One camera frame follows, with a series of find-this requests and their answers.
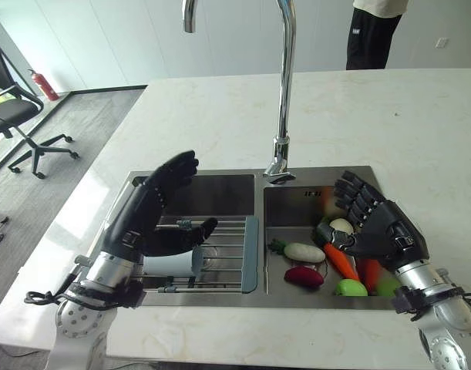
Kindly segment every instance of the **white wall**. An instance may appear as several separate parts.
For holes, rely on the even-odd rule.
[[[12,78],[19,83],[23,88],[27,89],[28,87],[32,89],[35,94],[41,95],[38,86],[33,82],[30,77],[30,74],[27,69],[30,69],[31,66],[26,61],[25,57],[22,56],[21,52],[16,47],[15,43],[11,40],[8,33],[0,24],[0,47],[7,55],[13,66],[21,73],[22,78],[19,77],[18,73],[8,64],[9,72],[12,75]]]
[[[352,0],[294,0],[296,71],[345,67]],[[151,79],[278,72],[275,0],[199,0],[197,33],[181,0],[0,0],[0,22],[57,91]],[[435,49],[439,37],[446,48]],[[471,67],[471,0],[410,0],[389,68]]]

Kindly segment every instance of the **robotic hand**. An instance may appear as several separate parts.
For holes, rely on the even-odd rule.
[[[136,308],[144,298],[142,283],[131,278],[139,272],[142,256],[190,251],[213,232],[214,218],[189,230],[156,230],[163,208],[176,190],[190,184],[198,163],[194,151],[181,153],[137,184],[132,193],[121,193],[98,239],[96,259],[78,256],[55,294],[28,292],[26,303],[59,305],[56,342],[47,369],[103,369],[106,335],[116,308]],[[83,267],[90,269],[79,280]]]
[[[372,185],[345,171],[335,183],[336,205],[360,230],[348,235],[321,222],[318,232],[339,250],[372,258],[403,286],[392,303],[397,313],[414,314],[420,340],[438,370],[471,370],[471,293],[429,263],[426,240],[400,210]]]

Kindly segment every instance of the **chair armrest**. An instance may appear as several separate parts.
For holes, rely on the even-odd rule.
[[[24,96],[26,99],[32,101],[34,104],[40,107],[39,112],[42,111],[43,109],[43,101],[38,99],[36,96],[33,94],[30,94],[26,90],[24,90],[17,82],[14,85],[15,89],[17,90],[17,93]]]
[[[0,92],[0,97],[4,94],[7,94],[9,93],[11,90],[15,90],[14,92],[11,92],[11,94],[16,94],[16,95],[21,95],[21,96],[24,96],[26,99],[30,100],[31,102],[33,102],[34,104],[36,104],[37,106],[39,106],[39,109],[38,111],[41,112],[42,109],[43,109],[43,101],[38,99],[36,96],[30,94],[29,92],[27,92],[26,90],[24,90],[17,82],[12,85],[11,87],[8,87],[7,89],[5,90],[2,90]]]
[[[2,90],[2,91],[0,92],[0,97],[3,96],[3,95],[5,95],[5,94],[7,94],[9,91],[11,91],[12,89],[14,89],[15,87],[16,87],[16,85],[12,85],[11,87],[8,87],[7,89]]]

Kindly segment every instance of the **white shirt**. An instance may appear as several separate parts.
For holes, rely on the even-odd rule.
[[[394,18],[406,12],[408,0],[354,0],[353,7],[379,18]]]

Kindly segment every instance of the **faucet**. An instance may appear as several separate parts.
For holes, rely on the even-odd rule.
[[[264,171],[264,176],[270,183],[283,183],[293,180],[294,175],[288,172],[288,145],[290,138],[287,134],[288,108],[290,106],[291,77],[294,67],[296,21],[293,0],[276,0],[283,17],[283,56],[281,62],[280,110],[278,131],[273,138],[273,159]],[[197,0],[183,0],[183,29],[185,32],[195,32],[194,14]]]

